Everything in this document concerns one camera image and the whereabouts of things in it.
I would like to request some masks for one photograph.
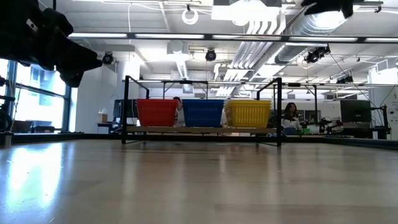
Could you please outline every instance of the yellow basket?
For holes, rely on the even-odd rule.
[[[235,128],[266,128],[270,110],[270,101],[231,100],[225,105],[228,126]]]

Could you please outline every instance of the wooden shelf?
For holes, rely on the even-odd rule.
[[[127,132],[154,133],[276,133],[274,128],[187,128],[187,127],[141,127],[128,126]]]

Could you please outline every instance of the wooden floor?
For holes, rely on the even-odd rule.
[[[0,223],[397,223],[398,152],[71,141],[0,149]]]

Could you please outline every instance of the laundry basket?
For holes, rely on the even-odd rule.
[[[235,128],[266,128],[270,101],[231,100],[225,105],[228,126]]]
[[[141,126],[173,126],[177,100],[137,100]]]
[[[183,100],[187,127],[221,127],[224,100]]]

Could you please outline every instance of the woman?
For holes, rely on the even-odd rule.
[[[299,117],[297,116],[297,107],[294,103],[288,103],[285,107],[285,111],[282,117],[282,127],[284,127],[284,133],[294,133],[301,129],[299,123]]]
[[[184,111],[182,108],[182,101],[178,96],[175,96],[173,100],[177,100],[177,109],[175,110],[175,124],[176,127],[184,127],[185,120],[184,120]]]

